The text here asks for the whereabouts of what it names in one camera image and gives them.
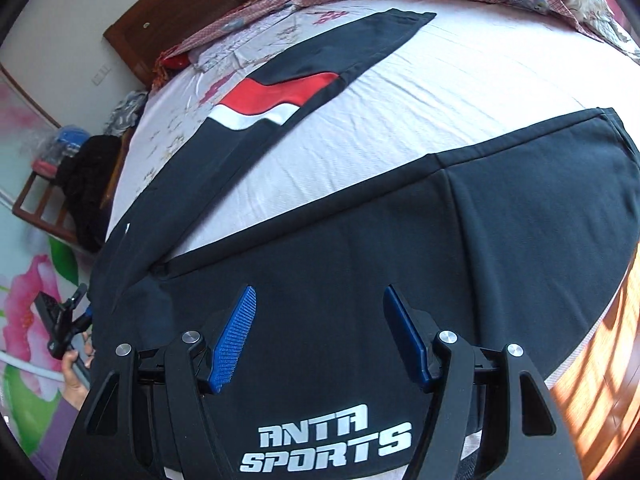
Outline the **purple sleeve forearm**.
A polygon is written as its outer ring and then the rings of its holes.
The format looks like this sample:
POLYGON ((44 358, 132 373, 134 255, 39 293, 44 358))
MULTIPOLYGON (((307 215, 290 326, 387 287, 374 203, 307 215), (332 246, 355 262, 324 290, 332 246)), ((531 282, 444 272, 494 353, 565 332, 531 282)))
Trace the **purple sleeve forearm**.
POLYGON ((30 456, 32 464, 43 478, 47 480, 56 478, 77 415, 76 408, 65 399, 58 402, 48 429, 40 440, 38 448, 30 456))

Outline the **person's left hand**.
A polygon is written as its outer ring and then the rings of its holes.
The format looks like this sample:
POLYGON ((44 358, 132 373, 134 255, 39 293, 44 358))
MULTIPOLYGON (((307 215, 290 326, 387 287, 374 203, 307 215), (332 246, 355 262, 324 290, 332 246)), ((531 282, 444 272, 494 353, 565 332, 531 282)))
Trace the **person's left hand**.
MULTIPOLYGON (((84 340, 84 351, 87 355, 85 367, 90 368, 96 352, 92 346, 92 335, 88 332, 82 334, 84 340)), ((63 399, 76 411, 80 411, 88 396, 88 388, 81 382, 80 377, 74 371, 74 365, 78 361, 78 351, 68 350, 61 361, 62 374, 64 377, 63 399)))

